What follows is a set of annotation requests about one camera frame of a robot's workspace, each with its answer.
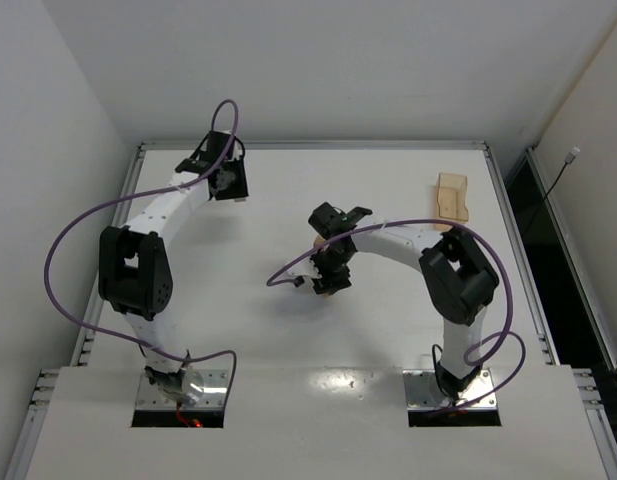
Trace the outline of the transparent orange plastic box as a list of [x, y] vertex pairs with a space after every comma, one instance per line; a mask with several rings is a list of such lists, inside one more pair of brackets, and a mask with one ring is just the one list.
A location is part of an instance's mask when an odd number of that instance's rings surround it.
[[465, 175], [441, 172], [435, 186], [435, 218], [465, 225], [469, 221], [467, 189], [468, 178]]

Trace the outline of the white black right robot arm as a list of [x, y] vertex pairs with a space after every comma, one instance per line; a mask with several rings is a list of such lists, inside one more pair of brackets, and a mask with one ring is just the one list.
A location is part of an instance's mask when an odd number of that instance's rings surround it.
[[423, 230], [413, 226], [374, 225], [372, 211], [356, 207], [339, 212], [330, 203], [318, 206], [308, 219], [323, 242], [333, 242], [310, 256], [311, 275], [318, 295], [333, 295], [351, 286], [348, 262], [354, 254], [375, 254], [419, 272], [432, 305], [443, 318], [441, 357], [434, 362], [439, 390], [457, 400], [480, 373], [480, 351], [469, 353], [482, 339], [488, 305], [499, 286], [499, 277], [466, 231]]

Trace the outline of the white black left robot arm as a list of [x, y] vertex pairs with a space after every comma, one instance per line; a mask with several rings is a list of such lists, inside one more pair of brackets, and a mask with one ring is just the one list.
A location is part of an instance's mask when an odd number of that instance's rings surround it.
[[165, 192], [99, 239], [100, 297], [130, 325], [145, 359], [145, 375], [166, 399], [192, 406], [203, 378], [176, 332], [167, 306], [174, 283], [167, 248], [206, 203], [248, 195], [245, 147], [227, 132], [210, 131], [174, 169]]

